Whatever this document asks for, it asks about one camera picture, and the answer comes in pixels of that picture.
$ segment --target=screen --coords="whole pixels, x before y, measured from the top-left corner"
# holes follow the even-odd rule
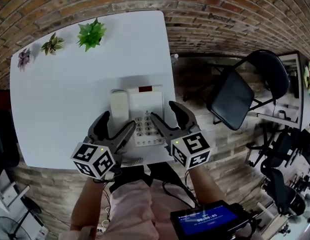
[[[186,235],[193,235],[199,232],[211,230],[226,224],[237,216],[225,206],[221,205],[209,210],[201,210],[178,217],[178,221]]]

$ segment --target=tiled floor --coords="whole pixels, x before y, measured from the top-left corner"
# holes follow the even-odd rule
[[[252,168],[246,164],[248,149],[245,145],[252,141],[260,141],[262,131],[259,123],[261,120],[255,117],[254,113],[250,114],[239,130],[232,131],[222,123],[213,125],[214,118],[201,101],[192,100],[187,103],[182,101],[183,94],[197,89],[204,81],[218,74],[217,70],[205,65],[206,61],[232,65],[237,59],[180,58],[177,65],[173,67],[176,101],[190,108],[195,113],[200,127],[207,130],[214,139],[213,154],[206,167],[226,193],[229,201],[239,202],[248,210],[256,209],[257,202],[266,205],[271,199],[260,188],[263,176],[258,166]],[[252,87],[256,98],[266,99],[270,96],[270,92],[264,89],[264,84],[254,68],[245,64],[238,69],[238,72]],[[273,110],[273,104],[263,108],[263,112],[273,113]],[[283,169],[285,180],[288,181],[294,176],[303,163],[303,159],[299,158],[293,166]],[[171,165],[184,181],[185,169],[177,163],[171,163]],[[70,215],[86,177],[76,170],[31,168],[24,162],[21,162],[12,173],[21,188],[23,185],[30,185],[27,195],[42,207],[43,213],[40,218],[51,232],[57,236],[68,229]],[[108,203],[105,197],[102,199],[101,206],[100,222],[106,218],[107,214],[105,208]],[[53,218],[49,213],[63,222]],[[47,239],[55,238],[51,234]]]

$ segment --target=small plant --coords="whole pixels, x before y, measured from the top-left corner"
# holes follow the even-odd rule
[[[57,37],[56,33],[54,33],[50,37],[49,41],[43,44],[43,46],[40,48],[40,51],[41,52],[45,51],[45,55],[49,53],[55,55],[56,50],[63,48],[62,42],[64,42],[64,39]]]
[[[88,51],[89,48],[95,48],[96,45],[100,45],[100,41],[105,34],[106,28],[103,28],[104,23],[99,23],[97,18],[91,24],[78,24],[79,31],[79,47],[82,45],[86,45],[85,52]]]
[[[28,64],[31,61],[30,56],[31,56],[30,49],[28,50],[24,49],[22,52],[19,53],[18,55],[19,60],[17,67],[19,68],[20,71],[25,71],[26,64]]]

